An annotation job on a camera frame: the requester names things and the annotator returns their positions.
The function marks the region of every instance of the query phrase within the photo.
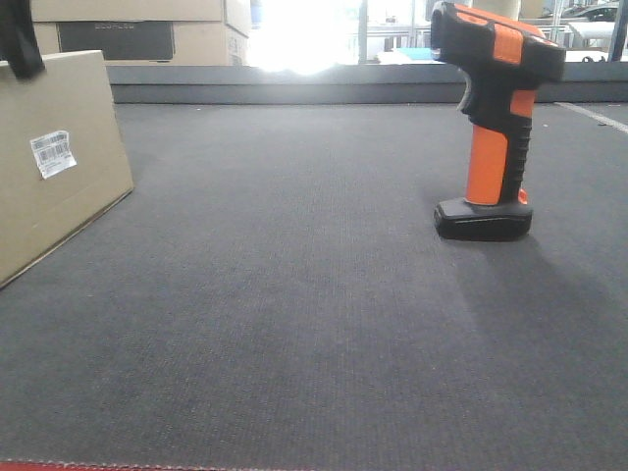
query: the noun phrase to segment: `sticker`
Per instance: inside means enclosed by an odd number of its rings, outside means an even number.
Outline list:
[[[51,132],[33,139],[30,148],[45,180],[77,164],[70,150],[70,134],[67,131]]]

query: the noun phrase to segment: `black rubber base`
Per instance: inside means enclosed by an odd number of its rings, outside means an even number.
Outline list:
[[[497,206],[471,204],[464,198],[442,201],[434,211],[443,238],[458,240],[516,240],[530,230],[532,208],[518,201]]]

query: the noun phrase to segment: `car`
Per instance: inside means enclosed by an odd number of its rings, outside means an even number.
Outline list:
[[[595,7],[585,8],[584,10],[576,8],[571,11],[565,11],[562,17],[586,18],[590,22],[614,22],[618,8],[619,2],[604,3]]]

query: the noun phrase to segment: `barcode scanner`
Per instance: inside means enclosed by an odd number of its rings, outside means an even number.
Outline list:
[[[536,90],[562,78],[565,49],[535,26],[449,2],[432,14],[432,54],[459,67],[459,109],[473,123],[466,196],[434,216],[444,238],[513,240],[527,234],[532,207],[521,187]]]

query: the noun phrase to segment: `black strap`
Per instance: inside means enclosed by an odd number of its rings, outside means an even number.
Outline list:
[[[0,55],[18,79],[32,79],[44,70],[30,0],[0,0]]]

